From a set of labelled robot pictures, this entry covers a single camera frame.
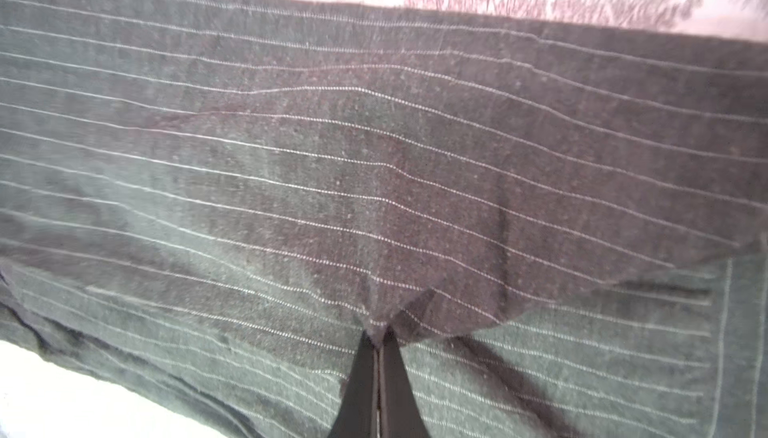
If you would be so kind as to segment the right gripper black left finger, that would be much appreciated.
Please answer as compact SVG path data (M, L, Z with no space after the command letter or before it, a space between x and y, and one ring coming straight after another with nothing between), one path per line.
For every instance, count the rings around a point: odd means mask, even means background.
M379 436L378 351L366 332L361 334L347 387L328 438Z

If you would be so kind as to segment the dark grey striped shirt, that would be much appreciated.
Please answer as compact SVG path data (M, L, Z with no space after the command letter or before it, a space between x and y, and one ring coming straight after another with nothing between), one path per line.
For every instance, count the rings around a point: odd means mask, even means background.
M324 437L767 433L767 48L294 0L1 0L1 338Z

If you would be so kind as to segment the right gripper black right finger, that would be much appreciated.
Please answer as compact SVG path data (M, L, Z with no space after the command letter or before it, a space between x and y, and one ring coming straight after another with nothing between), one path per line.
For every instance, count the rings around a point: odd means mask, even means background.
M384 438L429 438L393 329L379 347L379 425Z

